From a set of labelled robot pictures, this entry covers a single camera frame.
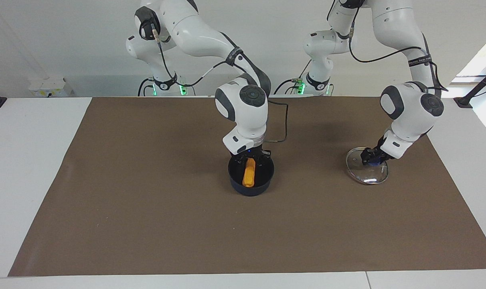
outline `wall socket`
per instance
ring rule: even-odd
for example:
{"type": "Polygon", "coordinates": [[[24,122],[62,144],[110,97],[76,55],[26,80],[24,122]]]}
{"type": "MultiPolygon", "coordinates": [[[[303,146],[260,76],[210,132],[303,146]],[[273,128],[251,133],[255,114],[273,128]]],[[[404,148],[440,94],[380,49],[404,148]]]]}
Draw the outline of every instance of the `wall socket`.
{"type": "Polygon", "coordinates": [[[34,97],[74,97],[75,92],[63,78],[30,80],[29,90],[34,97]]]}

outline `green indicator light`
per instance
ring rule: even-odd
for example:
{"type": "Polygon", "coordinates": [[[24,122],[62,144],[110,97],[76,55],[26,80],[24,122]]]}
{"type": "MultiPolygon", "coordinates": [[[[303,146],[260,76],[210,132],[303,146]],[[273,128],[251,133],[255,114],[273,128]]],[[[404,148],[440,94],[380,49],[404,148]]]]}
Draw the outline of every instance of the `green indicator light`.
{"type": "Polygon", "coordinates": [[[185,88],[185,87],[184,87],[184,86],[182,86],[182,85],[179,85],[179,87],[180,87],[180,93],[181,93],[181,95],[186,95],[186,94],[188,94],[188,89],[187,89],[187,88],[185,88]]]}
{"type": "Polygon", "coordinates": [[[327,88],[327,92],[325,94],[328,96],[332,96],[333,93],[334,93],[334,85],[329,84],[329,87],[327,88]]]}
{"type": "Polygon", "coordinates": [[[305,83],[300,83],[300,87],[298,88],[298,94],[303,95],[304,91],[306,90],[306,85],[305,83]]]}

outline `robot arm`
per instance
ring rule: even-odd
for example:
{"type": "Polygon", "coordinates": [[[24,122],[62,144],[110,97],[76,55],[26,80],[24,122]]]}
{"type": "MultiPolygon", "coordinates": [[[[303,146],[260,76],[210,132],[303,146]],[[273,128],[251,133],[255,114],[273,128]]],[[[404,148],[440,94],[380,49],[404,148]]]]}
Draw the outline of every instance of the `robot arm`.
{"type": "Polygon", "coordinates": [[[381,106],[393,120],[392,125],[377,147],[368,148],[362,154],[363,163],[379,165],[388,159],[401,158],[417,139],[426,134],[442,115],[443,103],[428,44],[416,24],[411,0],[337,0],[329,13],[332,29],[313,33],[306,43],[306,52],[316,64],[306,75],[309,84],[306,86],[311,91],[323,92],[319,89],[321,85],[315,85],[328,82],[330,78],[332,67],[326,63],[331,61],[326,57],[349,51],[353,19],[362,7],[372,10],[373,30],[379,42],[399,51],[417,47],[403,51],[412,81],[388,86],[382,92],[381,106]]]}
{"type": "MultiPolygon", "coordinates": [[[[164,49],[168,50],[173,46],[175,46],[175,43],[172,42],[164,49]]],[[[154,89],[158,92],[158,95],[175,96],[182,94],[181,88],[175,84],[176,81],[181,79],[181,76],[173,72],[175,77],[170,78],[162,64],[159,47],[155,42],[131,36],[126,40],[126,49],[132,57],[149,65],[153,75],[154,89]]]]}
{"type": "Polygon", "coordinates": [[[216,90],[219,112],[236,123],[223,143],[234,155],[263,144],[270,79],[227,35],[200,18],[194,0],[144,0],[136,13],[136,24],[142,38],[156,48],[154,41],[165,39],[194,57],[220,57],[242,73],[216,90]]]}

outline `brown mat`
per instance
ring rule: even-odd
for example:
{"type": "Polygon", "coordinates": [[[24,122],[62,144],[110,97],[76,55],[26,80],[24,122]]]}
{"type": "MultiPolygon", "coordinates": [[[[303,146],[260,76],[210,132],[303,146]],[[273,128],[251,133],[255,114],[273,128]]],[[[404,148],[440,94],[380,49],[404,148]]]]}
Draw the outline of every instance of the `brown mat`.
{"type": "MultiPolygon", "coordinates": [[[[213,99],[94,99],[10,276],[486,269],[486,238],[428,138],[377,186],[344,157],[390,124],[378,98],[291,99],[276,175],[230,187],[213,99]]],[[[270,138],[283,108],[270,108],[270,138]]]]}

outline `window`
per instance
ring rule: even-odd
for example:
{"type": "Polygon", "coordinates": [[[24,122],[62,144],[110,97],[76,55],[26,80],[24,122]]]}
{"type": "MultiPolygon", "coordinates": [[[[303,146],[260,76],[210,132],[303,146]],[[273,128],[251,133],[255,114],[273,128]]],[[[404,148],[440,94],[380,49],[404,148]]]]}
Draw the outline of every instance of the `window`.
{"type": "Polygon", "coordinates": [[[486,44],[469,64],[454,79],[454,83],[470,83],[481,80],[480,75],[486,75],[486,44]]]}

